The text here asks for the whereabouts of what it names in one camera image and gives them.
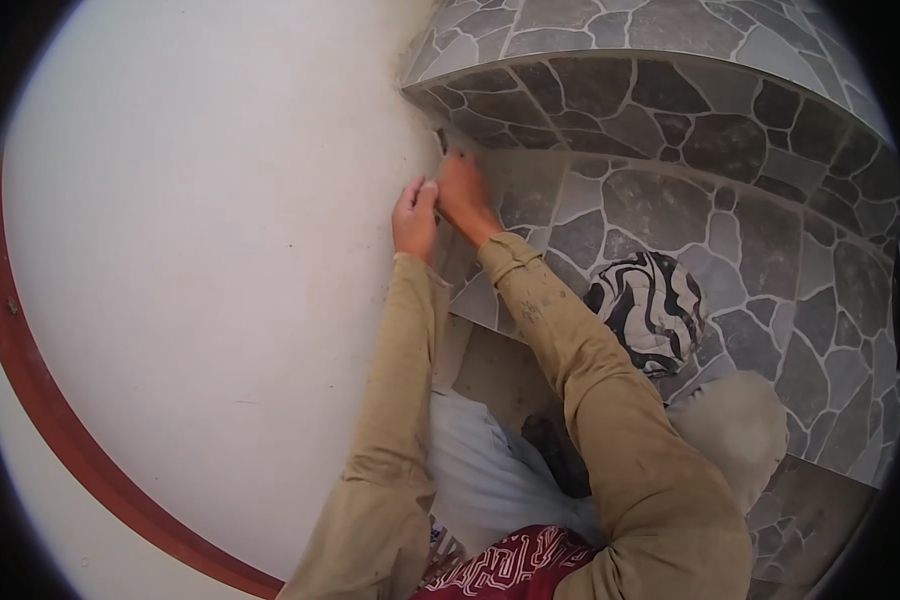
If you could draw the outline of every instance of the hand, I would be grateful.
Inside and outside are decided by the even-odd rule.
[[[451,146],[440,162],[437,210],[474,248],[504,231],[491,208],[491,192],[471,150]]]
[[[437,241],[437,183],[424,183],[422,174],[403,188],[393,207],[390,223],[393,228],[393,249],[398,253],[413,255],[430,264]]]

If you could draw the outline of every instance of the red trim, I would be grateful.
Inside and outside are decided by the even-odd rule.
[[[13,283],[4,232],[0,157],[0,364],[24,411],[87,492],[148,542],[181,563],[248,594],[274,598],[283,582],[200,537],[160,508],[110,460],[70,408],[40,356]]]

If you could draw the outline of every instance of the gray stone-pattern tile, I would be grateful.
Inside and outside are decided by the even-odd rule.
[[[754,558],[748,597],[803,598],[850,540],[874,496],[870,486],[787,454],[746,516]],[[795,594],[775,595],[777,586]]]
[[[700,55],[750,66],[851,111],[884,139],[886,121],[863,69],[818,8],[777,0],[448,0],[409,64],[404,85],[502,58],[589,49]],[[689,64],[689,69],[696,64]],[[742,114],[756,78],[706,66],[683,71],[714,111]]]
[[[788,83],[732,70],[741,77],[720,78],[715,71],[563,55],[438,78],[407,93],[484,146],[688,166],[804,205],[808,220],[821,215],[831,223],[811,234],[829,237],[825,230],[836,224],[835,234],[863,236],[892,258],[900,234],[900,167],[891,147]],[[730,91],[721,98],[718,89]],[[752,96],[746,114],[714,111],[714,98],[726,105],[733,94],[732,102]]]
[[[701,6],[741,40],[772,28],[775,17],[751,5],[762,6],[821,42],[827,55],[794,52],[804,66],[814,60],[800,52],[833,58],[833,36],[821,39],[823,21],[811,18],[818,13],[798,22],[792,11],[742,1],[750,12],[739,2]],[[593,4],[598,12],[576,30],[541,25],[511,31],[506,25],[488,35],[592,36],[600,19],[608,35],[618,35],[612,24],[645,6]],[[729,22],[717,6],[753,22]],[[474,16],[466,28],[477,31],[473,22],[483,10],[460,21]],[[472,38],[457,24],[432,33],[431,46],[445,50]],[[836,71],[846,89],[846,76],[839,66]],[[655,382],[666,402],[729,369],[756,370],[788,407],[792,454],[879,485],[900,428],[886,310],[887,254],[900,231],[900,168],[883,131],[875,135],[836,104],[787,81],[703,58],[518,57],[426,78],[405,93],[490,148],[589,153],[549,171],[544,179],[550,183],[542,187],[536,169],[525,169],[527,183],[495,200],[504,225],[545,252],[577,294],[587,290],[594,270],[633,252],[655,250],[685,263],[704,290],[713,333],[684,372]],[[534,189],[543,192],[535,197]],[[454,310],[463,312],[477,299],[480,308],[464,316],[515,335],[472,250],[456,270]]]

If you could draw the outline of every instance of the khaki long-sleeve shirt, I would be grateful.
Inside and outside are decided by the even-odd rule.
[[[744,598],[751,543],[727,482],[677,435],[612,332],[519,236],[494,235],[478,257],[563,400],[609,540],[554,597]],[[414,593],[436,493],[430,384],[448,304],[429,267],[396,255],[350,453],[279,598]]]

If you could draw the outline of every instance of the white wall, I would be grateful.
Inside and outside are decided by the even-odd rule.
[[[90,495],[40,437],[1,366],[0,453],[24,510],[80,597],[255,598],[165,554]]]
[[[431,11],[85,0],[6,140],[10,263],[60,390],[154,500],[277,577],[348,448],[391,207],[436,165],[396,91]]]

